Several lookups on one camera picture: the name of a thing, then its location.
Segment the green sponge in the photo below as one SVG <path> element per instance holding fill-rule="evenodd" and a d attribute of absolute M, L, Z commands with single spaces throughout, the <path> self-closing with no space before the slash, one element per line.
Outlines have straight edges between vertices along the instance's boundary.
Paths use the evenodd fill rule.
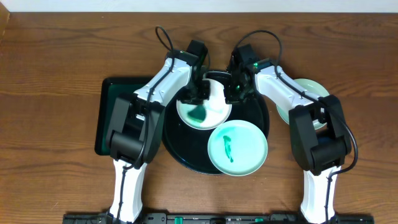
<path fill-rule="evenodd" d="M 206 109 L 203 105 L 196 105 L 187 113 L 188 117 L 195 122 L 202 123 L 206 119 Z"/>

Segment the white plate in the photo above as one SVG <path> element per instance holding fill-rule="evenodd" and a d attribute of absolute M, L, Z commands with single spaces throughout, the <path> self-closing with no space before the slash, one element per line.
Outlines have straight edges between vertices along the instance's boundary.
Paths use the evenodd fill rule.
<path fill-rule="evenodd" d="M 198 123 L 190 119 L 187 113 L 194 109 L 196 105 L 182 103 L 177 100 L 177 113 L 181 120 L 194 129 L 209 130 L 216 128 L 224 123 L 232 110 L 232 105 L 226 104 L 224 96 L 224 86 L 213 79 L 206 78 L 210 82 L 210 96 L 205 100 L 202 105 L 206 109 L 206 119 L 202 123 Z"/>

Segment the mint green plate front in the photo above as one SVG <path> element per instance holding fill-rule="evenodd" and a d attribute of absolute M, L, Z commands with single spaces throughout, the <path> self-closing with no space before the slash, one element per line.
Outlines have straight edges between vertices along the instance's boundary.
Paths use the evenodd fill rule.
<path fill-rule="evenodd" d="M 257 171 L 265 162 L 267 153 L 264 133 L 248 121 L 227 121 L 218 126 L 208 140 L 211 163 L 231 176 L 245 176 Z"/>

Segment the mint green plate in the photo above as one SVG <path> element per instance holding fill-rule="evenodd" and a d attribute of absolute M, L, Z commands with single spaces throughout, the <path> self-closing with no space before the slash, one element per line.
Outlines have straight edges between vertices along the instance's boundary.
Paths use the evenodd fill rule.
<path fill-rule="evenodd" d="M 218 126 L 208 140 L 211 163 L 231 176 L 245 176 L 257 171 L 265 162 L 267 153 L 264 133 L 248 121 L 227 121 Z"/>
<path fill-rule="evenodd" d="M 310 97 L 316 100 L 319 97 L 329 95 L 326 88 L 313 80 L 305 78 L 292 80 L 287 76 L 285 76 L 285 78 L 293 87 L 298 88 L 299 91 L 304 91 L 304 93 L 309 94 Z M 274 93 L 270 95 L 269 98 L 277 105 L 280 117 L 289 124 L 289 111 L 294 109 L 296 106 L 308 106 L 312 101 L 301 97 L 296 91 L 283 83 L 279 78 L 273 78 L 272 80 L 274 84 L 272 90 Z"/>

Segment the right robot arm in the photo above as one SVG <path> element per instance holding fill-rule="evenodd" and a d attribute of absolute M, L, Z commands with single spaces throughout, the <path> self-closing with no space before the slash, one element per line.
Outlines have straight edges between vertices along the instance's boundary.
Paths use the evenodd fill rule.
<path fill-rule="evenodd" d="M 249 44 L 233 49 L 227 71 L 231 74 L 224 91 L 227 104 L 242 103 L 258 93 L 288 114 L 292 154 L 304 171 L 300 210 L 308 223 L 330 222 L 335 215 L 335 177 L 351 152 L 339 99 L 303 88 L 275 60 L 261 60 Z"/>

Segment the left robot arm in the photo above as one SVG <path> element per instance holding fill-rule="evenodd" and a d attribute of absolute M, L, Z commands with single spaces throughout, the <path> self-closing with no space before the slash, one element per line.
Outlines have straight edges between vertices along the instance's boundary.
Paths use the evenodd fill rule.
<path fill-rule="evenodd" d="M 209 98 L 210 83 L 201 73 L 207 53 L 199 40 L 192 40 L 187 50 L 170 49 L 153 79 L 134 93 L 116 98 L 106 134 L 116 171 L 107 223 L 138 221 L 144 175 L 162 140 L 166 107 L 173 100 L 199 105 Z"/>

